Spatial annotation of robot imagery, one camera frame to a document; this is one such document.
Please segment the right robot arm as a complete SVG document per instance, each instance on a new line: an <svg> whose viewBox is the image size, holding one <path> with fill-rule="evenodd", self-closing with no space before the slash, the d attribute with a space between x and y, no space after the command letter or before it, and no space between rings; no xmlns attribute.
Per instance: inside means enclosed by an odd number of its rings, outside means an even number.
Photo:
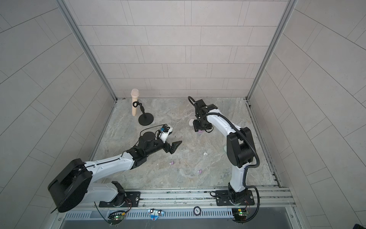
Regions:
<svg viewBox="0 0 366 229"><path fill-rule="evenodd" d="M188 97L195 109L193 127L196 132L211 132L217 129L226 137L226 154L232 164L232 177L228 185L228 198L234 205L243 202L254 204L250 200L250 189L255 186L246 184L249 168L258 168L260 159L254 146L252 132L249 128L241 128L225 117L217 106L206 105L205 102Z"/></svg>

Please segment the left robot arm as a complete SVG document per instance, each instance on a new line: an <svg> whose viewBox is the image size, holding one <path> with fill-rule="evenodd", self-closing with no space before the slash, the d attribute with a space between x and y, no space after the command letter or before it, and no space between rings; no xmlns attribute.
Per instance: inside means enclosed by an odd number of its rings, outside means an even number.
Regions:
<svg viewBox="0 0 366 229"><path fill-rule="evenodd" d="M80 158L72 160L48 185L48 191L60 212L68 212L81 203L104 202L107 206L120 207L127 203L127 194L122 185L113 181L97 184L96 181L109 175L132 170L147 161L147 158L160 150L173 154L182 141L169 144L168 132L159 138L155 133L143 134L136 146L120 155L99 161L83 162Z"/></svg>

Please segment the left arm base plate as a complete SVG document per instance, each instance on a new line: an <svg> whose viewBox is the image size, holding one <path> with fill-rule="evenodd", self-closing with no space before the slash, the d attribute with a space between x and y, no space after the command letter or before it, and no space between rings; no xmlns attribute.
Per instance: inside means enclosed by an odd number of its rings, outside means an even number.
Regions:
<svg viewBox="0 0 366 229"><path fill-rule="evenodd" d="M140 192L132 191L124 194L118 194L110 202L100 201L100 208L131 208L137 207L140 201Z"/></svg>

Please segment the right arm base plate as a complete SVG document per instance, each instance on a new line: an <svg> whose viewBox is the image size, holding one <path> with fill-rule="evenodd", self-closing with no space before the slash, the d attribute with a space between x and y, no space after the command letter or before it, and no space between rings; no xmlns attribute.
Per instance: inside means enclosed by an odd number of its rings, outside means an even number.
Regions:
<svg viewBox="0 0 366 229"><path fill-rule="evenodd" d="M239 193L230 190L215 191L217 206L253 206L255 205L252 191L243 190Z"/></svg>

